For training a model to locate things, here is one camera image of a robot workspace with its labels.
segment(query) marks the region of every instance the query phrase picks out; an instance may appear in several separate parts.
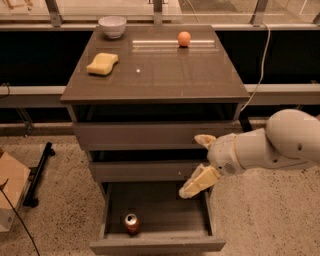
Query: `orange ball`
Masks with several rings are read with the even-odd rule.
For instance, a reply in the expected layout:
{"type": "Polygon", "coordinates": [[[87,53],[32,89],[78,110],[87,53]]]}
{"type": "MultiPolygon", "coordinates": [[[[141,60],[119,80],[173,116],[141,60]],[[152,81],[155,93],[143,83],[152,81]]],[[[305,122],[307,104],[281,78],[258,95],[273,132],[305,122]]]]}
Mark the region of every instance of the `orange ball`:
{"type": "Polygon", "coordinates": [[[181,47],[188,47],[191,41],[191,35],[189,32],[180,32],[178,35],[178,43],[181,47]]]}

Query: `terrazzo floor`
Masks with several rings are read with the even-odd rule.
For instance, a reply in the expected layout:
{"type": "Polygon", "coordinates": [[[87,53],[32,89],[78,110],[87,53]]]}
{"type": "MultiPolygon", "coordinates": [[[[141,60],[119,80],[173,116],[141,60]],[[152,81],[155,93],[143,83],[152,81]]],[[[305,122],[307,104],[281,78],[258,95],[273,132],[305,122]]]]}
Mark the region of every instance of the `terrazzo floor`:
{"type": "MultiPolygon", "coordinates": [[[[84,152],[73,135],[0,136],[1,147],[26,166],[37,166],[53,143],[42,175],[36,208],[19,213],[42,256],[90,256],[99,235],[103,204],[84,152]]],[[[296,171],[253,169],[223,177],[211,197],[221,252],[175,256],[320,255],[320,167],[296,171]]],[[[0,233],[1,256],[36,255],[16,218],[0,233]]]]}

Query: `cabinet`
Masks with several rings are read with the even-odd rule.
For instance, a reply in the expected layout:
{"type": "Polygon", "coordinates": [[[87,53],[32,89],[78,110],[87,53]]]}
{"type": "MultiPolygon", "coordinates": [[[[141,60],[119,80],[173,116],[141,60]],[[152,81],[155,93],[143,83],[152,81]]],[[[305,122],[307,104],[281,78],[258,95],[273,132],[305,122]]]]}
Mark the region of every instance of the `cabinet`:
{"type": "Polygon", "coordinates": [[[194,136],[232,131],[248,98],[211,26],[128,26],[116,40],[96,28],[61,97],[105,197],[92,250],[221,250],[208,192],[182,200],[178,190],[206,162],[194,136]],[[192,35],[188,48],[176,43],[181,31],[192,35]],[[86,66],[101,52],[118,54],[119,63],[108,76],[89,75],[86,66]],[[140,220],[135,236],[123,225],[128,213],[140,220]]]}

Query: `black cable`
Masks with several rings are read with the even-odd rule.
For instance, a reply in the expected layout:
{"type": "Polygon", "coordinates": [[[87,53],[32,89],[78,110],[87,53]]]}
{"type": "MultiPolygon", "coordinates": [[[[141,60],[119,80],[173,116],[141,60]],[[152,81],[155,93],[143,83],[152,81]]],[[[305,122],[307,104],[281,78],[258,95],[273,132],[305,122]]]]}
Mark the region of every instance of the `black cable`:
{"type": "Polygon", "coordinates": [[[8,92],[7,92],[7,95],[1,95],[0,99],[6,98],[6,97],[8,97],[10,95],[10,84],[9,83],[3,83],[1,86],[7,86],[8,92]]]}
{"type": "Polygon", "coordinates": [[[7,197],[7,195],[3,192],[1,186],[0,186],[0,191],[2,192],[2,194],[4,195],[4,197],[7,199],[8,203],[10,204],[10,206],[11,206],[12,210],[14,211],[14,213],[18,216],[18,218],[19,218],[19,220],[21,221],[24,229],[26,230],[28,236],[30,237],[30,239],[31,239],[31,241],[32,241],[32,244],[33,244],[33,246],[34,246],[34,248],[35,248],[35,250],[36,250],[36,252],[37,252],[37,255],[40,256],[40,253],[39,253],[39,251],[38,251],[38,248],[37,248],[37,246],[36,246],[36,243],[34,242],[34,240],[33,240],[32,236],[31,236],[29,230],[27,229],[26,225],[24,224],[22,218],[20,217],[20,215],[18,214],[18,212],[16,211],[16,209],[14,209],[14,207],[13,207],[12,203],[10,202],[9,198],[7,197]]]}

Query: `cardboard box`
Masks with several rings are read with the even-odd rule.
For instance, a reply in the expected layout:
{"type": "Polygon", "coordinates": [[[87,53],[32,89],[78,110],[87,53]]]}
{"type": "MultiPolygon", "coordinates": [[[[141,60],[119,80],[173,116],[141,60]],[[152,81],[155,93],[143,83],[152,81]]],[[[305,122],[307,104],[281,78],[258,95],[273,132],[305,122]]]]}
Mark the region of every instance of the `cardboard box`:
{"type": "MultiPolygon", "coordinates": [[[[8,179],[3,192],[7,195],[16,210],[19,208],[23,195],[29,185],[29,174],[30,169],[28,167],[0,148],[0,185],[4,184],[8,179]]],[[[0,232],[8,232],[14,218],[14,211],[0,192],[0,232]]]]}

